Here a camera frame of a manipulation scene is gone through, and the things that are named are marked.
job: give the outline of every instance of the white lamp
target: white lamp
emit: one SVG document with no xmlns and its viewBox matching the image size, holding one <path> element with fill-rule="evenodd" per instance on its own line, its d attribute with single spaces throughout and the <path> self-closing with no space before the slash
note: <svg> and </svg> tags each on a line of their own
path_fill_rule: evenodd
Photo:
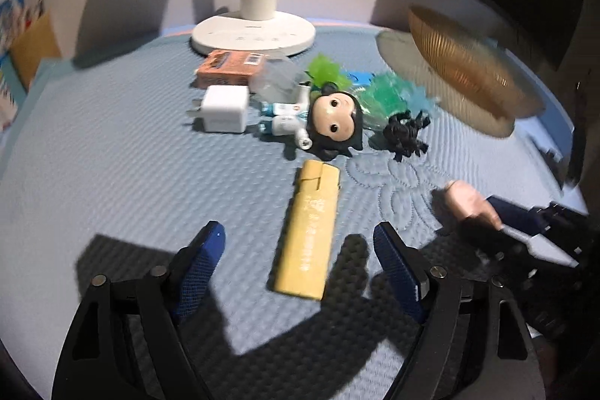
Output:
<svg viewBox="0 0 600 400">
<path fill-rule="evenodd" d="M 239 11 L 198 24 L 191 34 L 192 46 L 205 55 L 217 48 L 293 55 L 311 46 L 314 26 L 276 7 L 277 0 L 241 0 Z"/>
</svg>

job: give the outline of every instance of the barcode label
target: barcode label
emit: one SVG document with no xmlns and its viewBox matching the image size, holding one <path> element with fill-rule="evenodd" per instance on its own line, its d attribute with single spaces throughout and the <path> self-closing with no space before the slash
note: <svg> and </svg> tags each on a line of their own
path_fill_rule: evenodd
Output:
<svg viewBox="0 0 600 400">
<path fill-rule="evenodd" d="M 250 55 L 248 55 L 248 58 L 246 58 L 244 65 L 258 65 L 262 60 L 263 56 L 264 55 L 260 53 L 251 53 Z"/>
</svg>

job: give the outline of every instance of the charger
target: charger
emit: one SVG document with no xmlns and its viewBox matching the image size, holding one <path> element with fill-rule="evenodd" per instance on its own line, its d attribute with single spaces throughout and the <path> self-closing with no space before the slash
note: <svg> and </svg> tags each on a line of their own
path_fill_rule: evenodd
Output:
<svg viewBox="0 0 600 400">
<path fill-rule="evenodd" d="M 243 133 L 248 121 L 250 92 L 247 85 L 211 85 L 202 99 L 195 99 L 197 109 L 187 111 L 202 118 L 206 132 Z"/>
</svg>

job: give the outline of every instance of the lamp base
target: lamp base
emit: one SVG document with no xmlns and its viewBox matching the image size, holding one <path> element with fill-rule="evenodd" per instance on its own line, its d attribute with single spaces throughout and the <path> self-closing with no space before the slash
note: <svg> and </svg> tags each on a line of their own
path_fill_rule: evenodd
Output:
<svg viewBox="0 0 600 400">
<path fill-rule="evenodd" d="M 214 49 L 241 51 L 279 51 L 295 55 L 314 42 L 315 29 L 304 18 L 275 12 L 267 21 L 248 21 L 239 17 L 239 11 L 205 19 L 191 32 L 192 47 L 203 55 Z"/>
</svg>

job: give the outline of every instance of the doll's black hair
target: doll's black hair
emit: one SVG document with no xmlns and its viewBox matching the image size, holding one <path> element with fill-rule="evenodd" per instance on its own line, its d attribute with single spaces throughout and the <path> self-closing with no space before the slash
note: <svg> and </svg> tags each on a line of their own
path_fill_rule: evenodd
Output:
<svg viewBox="0 0 600 400">
<path fill-rule="evenodd" d="M 339 90 L 338 86 L 333 82 L 323 84 L 321 95 L 329 96 L 336 93 L 346 94 L 354 101 L 354 111 L 352 111 L 351 114 L 352 120 L 354 121 L 354 132 L 352 133 L 352 136 L 345 141 L 334 141 L 329 136 L 318 133 L 313 124 L 312 108 L 308 112 L 307 130 L 310 138 L 313 140 L 313 147 L 316 151 L 323 150 L 331 156 L 335 156 L 337 153 L 351 156 L 348 151 L 348 148 L 350 147 L 362 151 L 362 108 L 355 96 Z"/>
</svg>

